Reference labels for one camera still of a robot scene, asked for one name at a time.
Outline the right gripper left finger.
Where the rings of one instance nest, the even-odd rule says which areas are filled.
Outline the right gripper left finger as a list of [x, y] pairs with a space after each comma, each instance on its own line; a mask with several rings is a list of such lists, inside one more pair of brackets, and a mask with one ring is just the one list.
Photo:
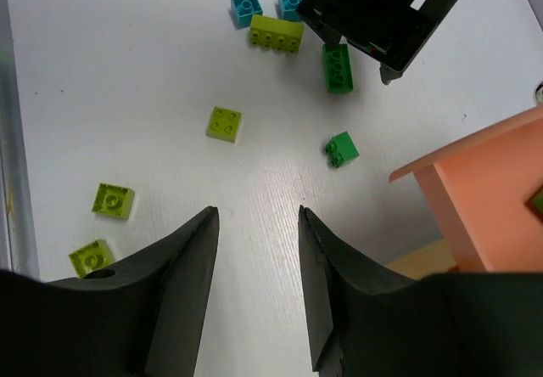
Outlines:
[[86, 277], [1, 273], [4, 376], [191, 376], [218, 247], [215, 207]]

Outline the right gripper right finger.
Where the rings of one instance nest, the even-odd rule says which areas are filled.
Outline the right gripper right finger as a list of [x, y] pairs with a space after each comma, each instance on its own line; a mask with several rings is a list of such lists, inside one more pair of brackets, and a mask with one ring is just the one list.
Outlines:
[[320, 376], [539, 376], [540, 273], [410, 279], [299, 209], [311, 367]]

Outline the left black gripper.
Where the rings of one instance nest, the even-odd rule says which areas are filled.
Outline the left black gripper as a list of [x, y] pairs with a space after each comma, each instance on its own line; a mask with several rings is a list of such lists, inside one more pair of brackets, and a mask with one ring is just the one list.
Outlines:
[[401, 78], [458, 0], [302, 0], [300, 18], [331, 47], [342, 39], [380, 64], [388, 86]]

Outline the long green lego brick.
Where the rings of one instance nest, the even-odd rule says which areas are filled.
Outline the long green lego brick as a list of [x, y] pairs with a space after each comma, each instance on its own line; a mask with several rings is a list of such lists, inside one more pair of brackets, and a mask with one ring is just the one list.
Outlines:
[[351, 93], [354, 90], [347, 44], [322, 46], [322, 64], [329, 93]]

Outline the lime square lego brick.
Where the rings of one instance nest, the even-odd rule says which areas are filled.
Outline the lime square lego brick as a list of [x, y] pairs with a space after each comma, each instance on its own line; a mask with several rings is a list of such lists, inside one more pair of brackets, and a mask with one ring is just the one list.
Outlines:
[[92, 204], [92, 212], [127, 220], [134, 198], [135, 191], [131, 188], [100, 183]]
[[242, 114], [235, 110], [215, 107], [212, 111], [206, 135], [229, 143], [235, 143]]
[[115, 262], [114, 255], [105, 239], [96, 239], [69, 254], [72, 267], [78, 278], [107, 267]]

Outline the small green lego brick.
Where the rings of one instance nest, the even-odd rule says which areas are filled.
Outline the small green lego brick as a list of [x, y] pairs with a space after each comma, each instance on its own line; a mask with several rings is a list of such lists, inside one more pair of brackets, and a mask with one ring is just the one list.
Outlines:
[[333, 136], [325, 145], [324, 152], [331, 167], [340, 168], [359, 157], [360, 153], [351, 136], [342, 132]]

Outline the orange drawer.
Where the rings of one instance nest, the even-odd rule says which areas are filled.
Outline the orange drawer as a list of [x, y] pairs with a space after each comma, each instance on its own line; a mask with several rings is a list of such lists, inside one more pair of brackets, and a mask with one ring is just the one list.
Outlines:
[[463, 272], [539, 272], [542, 108], [537, 105], [395, 170], [412, 174]]

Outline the large green lego brick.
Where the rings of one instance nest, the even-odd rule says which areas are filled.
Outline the large green lego brick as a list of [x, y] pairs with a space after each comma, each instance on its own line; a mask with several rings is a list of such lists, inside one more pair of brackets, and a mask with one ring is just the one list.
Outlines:
[[543, 188], [538, 189], [525, 203], [526, 207], [537, 217], [543, 221]]

